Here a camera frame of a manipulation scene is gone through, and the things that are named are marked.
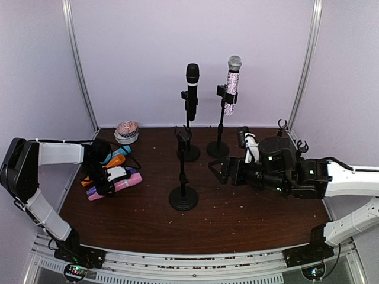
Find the glitter silver microphone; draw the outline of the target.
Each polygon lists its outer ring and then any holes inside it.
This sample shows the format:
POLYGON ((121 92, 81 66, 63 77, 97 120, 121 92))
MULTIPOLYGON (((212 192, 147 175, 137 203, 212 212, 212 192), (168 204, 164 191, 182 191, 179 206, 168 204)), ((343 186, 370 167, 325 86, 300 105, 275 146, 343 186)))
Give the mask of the glitter silver microphone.
POLYGON ((242 67, 242 59, 233 55, 228 60, 229 71, 227 74, 227 83, 226 83, 226 97, 224 114, 231 116, 234 113, 235 104, 237 102, 237 88, 239 84, 240 68, 242 67))

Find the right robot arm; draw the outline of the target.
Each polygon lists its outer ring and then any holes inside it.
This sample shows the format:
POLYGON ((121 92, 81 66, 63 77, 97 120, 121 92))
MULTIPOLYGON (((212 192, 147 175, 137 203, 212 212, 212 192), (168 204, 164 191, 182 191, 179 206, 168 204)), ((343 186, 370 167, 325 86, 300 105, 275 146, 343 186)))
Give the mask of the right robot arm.
POLYGON ((222 184, 252 185, 285 198, 370 197, 352 213, 314 227, 308 244, 284 250, 289 266, 332 257, 334 247, 342 241, 378 225, 377 167, 350 166, 335 157, 303 159, 306 146, 295 148, 289 138, 279 136, 256 142, 248 133, 239 143, 245 148, 245 157, 226 156, 208 164, 222 184))

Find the glitter mic stand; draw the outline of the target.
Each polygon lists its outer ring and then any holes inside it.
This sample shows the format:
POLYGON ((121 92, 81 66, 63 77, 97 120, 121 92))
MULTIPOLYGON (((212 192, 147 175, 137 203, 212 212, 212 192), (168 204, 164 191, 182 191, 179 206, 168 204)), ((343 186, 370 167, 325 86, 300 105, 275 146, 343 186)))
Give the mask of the glitter mic stand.
POLYGON ((207 144, 207 154, 211 157, 219 158, 226 156, 229 153, 229 146, 222 142, 224 130, 224 116, 232 113, 232 109, 237 102, 238 92, 231 93, 227 85, 218 85, 216 95, 221 97, 221 114, 220 122, 217 126, 217 139, 207 144))

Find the purple microphone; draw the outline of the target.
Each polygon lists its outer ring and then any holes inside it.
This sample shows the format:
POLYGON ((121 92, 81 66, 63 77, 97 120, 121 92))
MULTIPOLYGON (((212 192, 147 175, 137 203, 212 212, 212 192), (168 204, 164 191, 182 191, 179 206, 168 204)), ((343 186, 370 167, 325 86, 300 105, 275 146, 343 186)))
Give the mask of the purple microphone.
POLYGON ((125 176, 125 177, 120 177, 120 178, 117 178, 117 179, 113 180, 113 181, 112 181, 113 184, 115 184, 116 182, 118 182, 118 181, 120 181, 120 180, 130 178, 131 175, 134 174, 134 173, 139 173, 139 172, 137 171, 137 169, 135 169, 135 168, 133 168, 133 167, 125 167, 125 169, 126 169, 126 172, 127 172, 127 176, 125 176))

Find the blue microphone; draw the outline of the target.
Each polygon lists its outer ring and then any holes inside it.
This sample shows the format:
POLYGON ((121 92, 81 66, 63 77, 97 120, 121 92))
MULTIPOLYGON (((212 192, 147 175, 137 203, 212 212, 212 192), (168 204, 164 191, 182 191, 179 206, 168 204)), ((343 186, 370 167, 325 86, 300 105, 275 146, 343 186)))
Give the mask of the blue microphone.
POLYGON ((127 156, 131 153, 130 146, 124 146, 120 147, 117 150, 113 151, 111 154, 108 154, 107 157, 103 162, 101 162, 102 165, 106 165, 112 158, 114 158, 118 154, 122 154, 124 156, 127 156))

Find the pink mic stand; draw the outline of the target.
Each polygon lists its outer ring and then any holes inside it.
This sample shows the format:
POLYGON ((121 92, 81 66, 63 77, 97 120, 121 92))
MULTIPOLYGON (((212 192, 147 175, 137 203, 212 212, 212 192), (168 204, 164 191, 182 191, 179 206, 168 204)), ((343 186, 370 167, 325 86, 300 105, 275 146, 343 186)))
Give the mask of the pink mic stand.
POLYGON ((180 185, 171 190, 169 194, 169 203, 173 209, 185 212, 194 209, 199 201, 197 191, 188 186, 189 180, 185 174, 185 151, 187 148, 187 142, 189 142, 192 137, 192 133, 187 126, 183 125, 182 127, 175 127, 174 134, 178 141, 180 185))

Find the orange microphone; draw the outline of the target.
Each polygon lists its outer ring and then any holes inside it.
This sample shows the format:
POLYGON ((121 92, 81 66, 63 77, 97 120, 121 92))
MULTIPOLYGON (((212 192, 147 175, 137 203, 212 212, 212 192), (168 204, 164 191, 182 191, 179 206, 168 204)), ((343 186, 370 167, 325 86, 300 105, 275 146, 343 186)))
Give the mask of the orange microphone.
MULTIPOLYGON (((126 161, 126 158, 123 154, 118 154, 115 157, 113 157, 105 166, 103 166, 103 169, 110 169, 112 167, 121 166, 126 161)), ((86 187, 92 183, 92 180, 90 180, 89 176, 81 180, 81 185, 83 187, 86 187)))

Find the black microphone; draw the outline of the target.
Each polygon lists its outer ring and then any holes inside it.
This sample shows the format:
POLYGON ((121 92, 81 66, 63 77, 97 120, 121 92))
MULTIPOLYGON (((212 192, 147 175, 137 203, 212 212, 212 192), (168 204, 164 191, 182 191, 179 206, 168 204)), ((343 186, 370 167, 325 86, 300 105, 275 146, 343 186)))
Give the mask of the black microphone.
POLYGON ((197 89, 198 82, 200 79, 200 69, 196 63, 190 63, 186 69, 186 80, 187 80, 187 98, 186 98, 186 106, 187 106, 187 115, 189 121, 194 121, 198 98, 197 98, 197 89))

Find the pink microphone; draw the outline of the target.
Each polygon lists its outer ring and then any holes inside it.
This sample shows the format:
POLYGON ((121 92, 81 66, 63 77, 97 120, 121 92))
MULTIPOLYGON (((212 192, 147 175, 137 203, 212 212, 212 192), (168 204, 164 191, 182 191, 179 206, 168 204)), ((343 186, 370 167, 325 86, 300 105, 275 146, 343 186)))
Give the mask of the pink microphone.
MULTIPOLYGON (((114 184, 115 192, 119 192, 119 191, 122 191, 125 188, 136 186, 136 185, 140 184, 142 181, 143 181, 143 178, 142 178, 141 174, 140 173, 134 173, 128 179, 123 179, 123 180, 120 180, 120 181, 116 182, 114 184)), ((98 200, 98 199, 102 199, 102 198, 110 197, 111 196, 110 193, 108 193, 107 195, 100 195, 100 194, 98 194, 97 191, 96 191, 96 187, 92 187, 90 190, 88 190, 86 192, 86 194, 88 196, 88 200, 89 201, 95 201, 95 200, 98 200)))

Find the mic stand front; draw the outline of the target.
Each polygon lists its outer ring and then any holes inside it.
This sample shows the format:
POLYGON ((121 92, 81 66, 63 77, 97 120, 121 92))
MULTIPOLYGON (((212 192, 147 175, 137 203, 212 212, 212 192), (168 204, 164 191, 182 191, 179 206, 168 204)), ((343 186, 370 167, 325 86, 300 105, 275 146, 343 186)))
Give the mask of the mic stand front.
POLYGON ((296 146, 297 146, 296 157, 297 157, 298 159, 300 159, 300 158, 302 157, 302 154, 308 152, 308 150, 309 150, 309 146, 308 146, 308 144, 307 144, 306 141, 303 143, 302 140, 298 140, 298 141, 296 142, 296 146))

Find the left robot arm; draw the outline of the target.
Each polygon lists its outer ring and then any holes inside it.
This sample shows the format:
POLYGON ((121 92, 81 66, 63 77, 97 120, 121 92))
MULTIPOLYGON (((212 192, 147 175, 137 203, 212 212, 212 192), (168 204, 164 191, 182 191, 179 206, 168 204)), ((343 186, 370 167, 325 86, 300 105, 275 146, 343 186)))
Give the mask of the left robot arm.
POLYGON ((113 195, 114 186, 102 163, 111 147, 104 141, 26 140, 14 138, 1 164, 1 185, 14 204, 56 242, 57 252, 69 262, 88 265, 90 255, 80 244, 79 233, 56 212, 42 194, 38 169, 52 164, 81 164, 100 195, 113 195))

